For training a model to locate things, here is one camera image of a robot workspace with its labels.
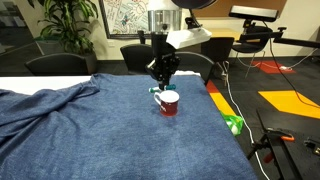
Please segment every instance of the black cable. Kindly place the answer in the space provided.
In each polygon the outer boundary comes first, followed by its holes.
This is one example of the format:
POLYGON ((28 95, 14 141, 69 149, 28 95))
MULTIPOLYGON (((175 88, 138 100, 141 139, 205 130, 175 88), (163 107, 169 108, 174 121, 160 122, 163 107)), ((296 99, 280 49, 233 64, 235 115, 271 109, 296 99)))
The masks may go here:
MULTIPOLYGON (((267 28, 269 28, 268 25, 267 25, 264 21, 262 21, 262 22, 263 22, 263 24, 264 24, 267 28)), ((291 86, 292 89, 294 90, 296 96, 298 97, 299 101, 302 102, 303 104, 308 105, 308 106, 312 106, 312 107, 315 107, 315 108, 320 108, 319 106, 315 106, 315 105, 313 105, 313 104, 306 103, 306 102, 304 102, 304 101, 300 98, 300 96, 299 96, 296 88, 294 87, 294 85, 289 81, 289 79, 288 79, 288 78, 282 73, 282 71, 280 70, 280 67, 279 67, 279 65, 278 65, 278 62, 277 62, 277 60, 276 60, 276 58, 275 58, 275 56, 274 56, 274 54, 273 54, 273 51, 272 51, 271 32, 269 32, 269 40, 270 40, 270 52, 271 52, 272 58, 273 58, 274 62, 276 63, 276 66, 277 66, 278 70, 280 71, 280 74, 281 74, 281 75, 284 77, 284 79, 290 84, 290 86, 291 86)))

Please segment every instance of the denim fabric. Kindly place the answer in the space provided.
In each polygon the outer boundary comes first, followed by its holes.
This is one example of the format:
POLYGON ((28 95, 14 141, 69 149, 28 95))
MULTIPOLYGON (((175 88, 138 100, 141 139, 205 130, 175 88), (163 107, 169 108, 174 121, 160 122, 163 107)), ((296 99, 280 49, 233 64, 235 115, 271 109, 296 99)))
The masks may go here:
POLYGON ((149 76, 96 74, 32 96, 0 90, 0 179, 256 179, 198 76, 173 76, 164 117, 149 76))

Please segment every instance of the potted plant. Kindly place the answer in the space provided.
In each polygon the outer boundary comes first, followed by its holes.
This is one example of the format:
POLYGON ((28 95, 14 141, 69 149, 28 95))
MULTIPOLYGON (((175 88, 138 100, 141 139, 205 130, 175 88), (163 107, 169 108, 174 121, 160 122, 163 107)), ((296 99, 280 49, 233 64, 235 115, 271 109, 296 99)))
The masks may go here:
MULTIPOLYGON (((34 7, 35 0, 28 0, 34 7)), ((90 74, 96 72, 96 55, 93 43, 86 37, 89 18, 98 18, 97 7, 91 0, 37 0, 44 7, 47 25, 41 30, 42 39, 57 37, 65 52, 86 58, 90 74)))

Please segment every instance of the green leaves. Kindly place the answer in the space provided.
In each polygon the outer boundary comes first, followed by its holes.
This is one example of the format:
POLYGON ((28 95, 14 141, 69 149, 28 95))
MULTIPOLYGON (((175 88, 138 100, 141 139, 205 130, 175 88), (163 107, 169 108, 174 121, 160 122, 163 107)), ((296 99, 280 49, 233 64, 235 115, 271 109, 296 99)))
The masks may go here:
MULTIPOLYGON (((34 7, 35 0, 28 0, 34 7)), ((91 0, 37 0, 44 8, 45 19, 38 23, 48 23, 41 37, 58 34, 66 52, 84 54, 93 51, 93 43, 85 36, 91 31, 85 27, 90 17, 98 18, 98 10, 91 0)))

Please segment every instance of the floor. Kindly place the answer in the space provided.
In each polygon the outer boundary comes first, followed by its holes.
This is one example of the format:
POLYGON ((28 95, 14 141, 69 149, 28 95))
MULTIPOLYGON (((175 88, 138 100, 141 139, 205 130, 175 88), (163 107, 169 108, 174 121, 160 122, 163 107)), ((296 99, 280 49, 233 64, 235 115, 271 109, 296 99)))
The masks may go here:
MULTIPOLYGON (((41 53, 34 43, 30 32, 25 28, 1 29, 0 43, 7 46, 13 46, 7 52, 0 54, 0 77, 1 76, 31 76, 32 74, 24 67, 24 63, 35 57, 41 56, 41 53)), ((304 57, 278 57, 276 60, 285 66, 292 66, 298 63, 304 57)), ((123 75, 127 73, 124 61, 99 61, 98 73, 110 73, 114 75, 123 75)), ((266 99, 259 95, 258 91, 280 91, 296 89, 308 99, 316 104, 320 104, 320 61, 313 60, 311 57, 296 65, 293 70, 296 73, 268 74, 258 68, 252 68, 245 78, 247 67, 242 65, 234 58, 230 58, 229 83, 230 92, 234 102, 238 105, 246 123, 253 132, 253 138, 258 140, 261 133, 261 126, 257 119, 256 108, 263 107, 275 109, 266 99)), ((232 104, 227 86, 221 80, 219 72, 212 74, 211 82, 216 86, 219 93, 228 102, 232 110, 239 115, 236 106, 232 104)), ((241 148, 245 154, 251 151, 249 132, 243 127, 240 135, 236 136, 241 148)), ((268 153, 268 150, 259 151, 260 159, 268 153)), ((250 160, 259 179, 265 179, 261 173, 256 158, 250 160)), ((279 174, 274 164, 262 163, 265 173, 270 179, 278 179, 279 174)))

